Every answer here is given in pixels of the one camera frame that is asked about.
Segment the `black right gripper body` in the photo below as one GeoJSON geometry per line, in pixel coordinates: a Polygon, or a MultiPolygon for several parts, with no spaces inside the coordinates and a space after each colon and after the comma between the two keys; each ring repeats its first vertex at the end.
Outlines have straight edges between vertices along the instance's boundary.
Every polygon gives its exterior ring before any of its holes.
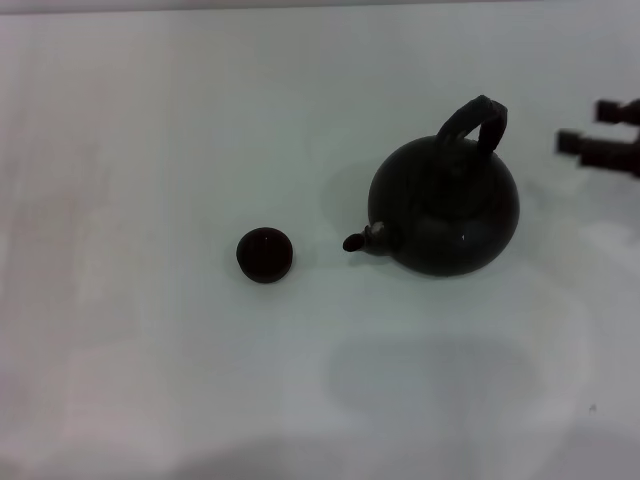
{"type": "Polygon", "coordinates": [[[629,173],[640,177],[640,134],[631,143],[627,155],[626,166],[629,173]]]}

